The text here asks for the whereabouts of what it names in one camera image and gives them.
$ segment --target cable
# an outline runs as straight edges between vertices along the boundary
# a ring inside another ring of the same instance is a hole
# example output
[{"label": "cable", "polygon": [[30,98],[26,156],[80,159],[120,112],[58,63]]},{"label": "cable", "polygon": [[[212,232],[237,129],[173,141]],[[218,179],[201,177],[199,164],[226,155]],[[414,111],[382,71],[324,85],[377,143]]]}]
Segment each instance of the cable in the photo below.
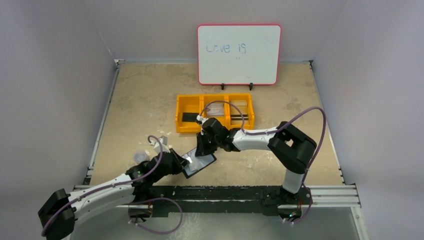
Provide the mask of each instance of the cable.
[{"label": "cable", "polygon": [[311,167],[312,163],[314,162],[315,158],[317,157],[317,154],[320,151],[321,145],[323,144],[323,141],[324,141],[324,136],[325,136],[325,133],[326,133],[326,126],[327,126],[327,117],[326,117],[326,113],[324,112],[324,110],[321,107],[319,107],[319,106],[312,106],[312,107],[309,107],[309,108],[303,110],[301,113],[297,114],[290,121],[288,121],[286,124],[284,124],[283,126],[281,126],[280,128],[278,128],[276,130],[272,130],[272,131],[269,131],[269,132],[265,132],[265,131],[261,131],[261,132],[248,132],[248,131],[245,131],[245,129],[243,128],[244,125],[245,125],[245,117],[243,116],[242,111],[236,105],[232,104],[229,101],[224,101],[224,100],[215,100],[215,101],[212,101],[212,102],[206,104],[206,106],[204,106],[203,110],[200,112],[199,115],[202,116],[202,114],[205,111],[205,109],[210,104],[213,104],[213,103],[225,103],[225,104],[229,104],[230,106],[232,106],[233,108],[235,108],[237,110],[237,112],[241,116],[240,130],[244,134],[251,135],[251,136],[268,135],[268,134],[279,133],[279,132],[283,131],[285,128],[287,128],[294,121],[296,121],[297,119],[299,119],[300,117],[302,117],[304,114],[306,114],[306,113],[308,113],[308,112],[310,112],[310,111],[312,111],[314,109],[317,109],[317,110],[319,110],[322,113],[322,132],[321,132],[321,137],[319,139],[318,145],[316,146],[315,152],[312,155],[312,158],[310,159],[308,165],[306,166],[306,171],[305,171],[305,173],[303,175],[303,179],[302,179],[302,186],[304,188],[306,188],[307,191],[309,192],[309,197],[310,197],[309,205],[308,205],[308,207],[306,209],[306,212],[297,221],[294,221],[292,223],[293,224],[296,224],[296,223],[300,222],[302,219],[304,219],[306,217],[306,215],[308,215],[309,211],[311,210],[311,206],[312,206],[312,202],[313,202],[313,200],[312,200],[312,194],[311,194],[311,189],[309,189],[309,187],[306,187],[306,185],[305,185],[305,179],[306,179],[306,176],[308,174],[309,168]]},{"label": "cable", "polygon": [[[150,229],[148,227],[145,227],[143,225],[140,225],[140,224],[136,223],[135,221],[133,221],[131,219],[131,215],[130,215],[130,209],[131,208],[130,208],[130,205],[140,205],[140,204],[145,204],[145,203],[148,203],[148,202],[154,202],[154,201],[158,201],[158,200],[169,201],[169,202],[175,204],[175,206],[178,208],[179,213],[180,213],[180,218],[179,218],[178,225],[176,227],[174,227],[173,229],[171,229],[169,231],[156,231],[156,230]],[[132,223],[132,224],[136,225],[137,227],[139,227],[141,229],[144,229],[144,230],[146,230],[148,232],[151,232],[151,233],[154,233],[154,234],[165,235],[165,234],[170,234],[170,233],[175,232],[181,226],[181,223],[183,222],[183,209],[181,209],[181,206],[176,201],[174,201],[174,200],[172,200],[170,198],[167,198],[167,197],[157,197],[157,198],[152,198],[152,199],[145,200],[145,201],[132,202],[132,203],[128,204],[128,218],[129,218],[129,222],[128,223]]]},{"label": "cable", "polygon": [[151,143],[150,138],[154,138],[156,140],[156,142],[159,144],[159,148],[160,148],[159,158],[158,158],[158,160],[156,162],[156,165],[154,165],[154,167],[150,171],[148,171],[146,174],[144,174],[142,176],[139,176],[137,178],[134,178],[132,180],[117,182],[114,185],[110,184],[110,185],[101,186],[99,188],[93,189],[91,191],[88,191],[88,192],[82,194],[81,196],[79,196],[79,198],[75,198],[74,200],[71,200],[67,204],[63,205],[59,210],[57,210],[53,214],[53,216],[50,217],[50,219],[45,223],[44,227],[42,228],[41,236],[42,237],[45,237],[46,236],[46,231],[49,228],[49,226],[52,224],[53,220],[55,220],[58,217],[58,215],[61,212],[63,212],[63,210],[65,210],[66,208],[68,208],[72,204],[76,203],[78,200],[81,200],[81,199],[83,199],[83,198],[85,198],[85,197],[87,197],[87,196],[89,196],[91,194],[97,193],[99,191],[102,191],[102,190],[105,190],[105,189],[108,189],[108,188],[114,188],[116,186],[120,186],[120,185],[125,185],[125,184],[129,184],[129,183],[137,182],[137,181],[139,181],[141,179],[144,179],[145,177],[149,176],[158,167],[158,165],[161,163],[162,155],[163,155],[162,143],[159,140],[159,138],[157,138],[157,137],[155,137],[153,135],[149,135],[147,137],[147,140],[148,140],[149,143]]}]

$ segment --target small whiteboard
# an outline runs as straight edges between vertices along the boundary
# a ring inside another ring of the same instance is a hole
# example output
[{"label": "small whiteboard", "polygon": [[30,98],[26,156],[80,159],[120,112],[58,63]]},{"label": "small whiteboard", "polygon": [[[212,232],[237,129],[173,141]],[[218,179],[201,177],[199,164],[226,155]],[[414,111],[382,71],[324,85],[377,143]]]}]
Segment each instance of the small whiteboard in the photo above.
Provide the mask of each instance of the small whiteboard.
[{"label": "small whiteboard", "polygon": [[200,25],[198,77],[203,85],[272,85],[277,81],[281,26]]}]

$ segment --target whiteboard frame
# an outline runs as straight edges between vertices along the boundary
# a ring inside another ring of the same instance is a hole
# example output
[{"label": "whiteboard frame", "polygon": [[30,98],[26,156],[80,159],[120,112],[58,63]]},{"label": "whiteboard frame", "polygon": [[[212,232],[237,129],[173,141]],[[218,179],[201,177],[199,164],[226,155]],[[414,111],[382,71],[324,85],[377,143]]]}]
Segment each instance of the whiteboard frame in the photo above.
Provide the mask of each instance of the whiteboard frame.
[{"label": "whiteboard frame", "polygon": [[[279,75],[279,68],[278,64],[280,62],[280,52],[281,52],[281,38],[283,34],[283,27],[281,27],[278,23],[203,23],[197,26],[197,80],[199,84],[201,85],[210,85],[210,86],[216,86],[221,85],[222,83],[201,83],[200,82],[200,67],[199,67],[199,28],[202,26],[278,26],[280,28],[279,32],[279,45],[278,45],[278,58],[277,58],[277,72],[276,72],[276,78],[274,83],[256,83],[253,84],[254,86],[271,86],[277,83],[278,75]],[[250,83],[224,83],[224,85],[243,85],[243,86],[249,86]]]}]

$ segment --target white wall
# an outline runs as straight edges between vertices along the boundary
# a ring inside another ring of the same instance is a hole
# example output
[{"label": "white wall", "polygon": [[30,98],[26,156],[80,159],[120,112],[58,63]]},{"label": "white wall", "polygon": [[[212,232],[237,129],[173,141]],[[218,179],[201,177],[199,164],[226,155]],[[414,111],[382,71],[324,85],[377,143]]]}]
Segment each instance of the white wall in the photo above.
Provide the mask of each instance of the white wall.
[{"label": "white wall", "polygon": [[373,240],[423,239],[424,2],[349,0],[315,62]]},{"label": "white wall", "polygon": [[39,208],[82,182],[113,74],[83,0],[0,0],[2,239],[40,239]]},{"label": "white wall", "polygon": [[313,59],[347,0],[85,0],[115,58],[197,60],[204,23],[279,23],[283,61]]}]

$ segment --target beige tabletop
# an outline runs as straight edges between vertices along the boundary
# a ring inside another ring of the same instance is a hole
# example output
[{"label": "beige tabletop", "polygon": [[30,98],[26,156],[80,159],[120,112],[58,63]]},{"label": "beige tabletop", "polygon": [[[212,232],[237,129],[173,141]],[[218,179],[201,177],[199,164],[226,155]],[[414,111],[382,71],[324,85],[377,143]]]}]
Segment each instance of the beige tabletop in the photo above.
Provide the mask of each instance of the beige tabletop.
[{"label": "beige tabletop", "polygon": [[[281,64],[272,86],[204,86],[198,83],[196,64],[124,64],[121,66],[99,142],[90,184],[108,181],[135,165],[134,153],[144,149],[156,156],[147,136],[168,137],[168,146],[183,155],[196,147],[194,134],[176,133],[177,95],[250,93],[255,129],[275,127],[302,110],[320,106],[309,65]],[[313,110],[294,122],[317,143],[323,117]],[[157,185],[257,186],[280,185],[285,168],[271,151],[215,152],[217,161],[193,177],[183,174],[162,178]],[[307,185],[341,185],[336,157],[326,132],[312,165]]]}]

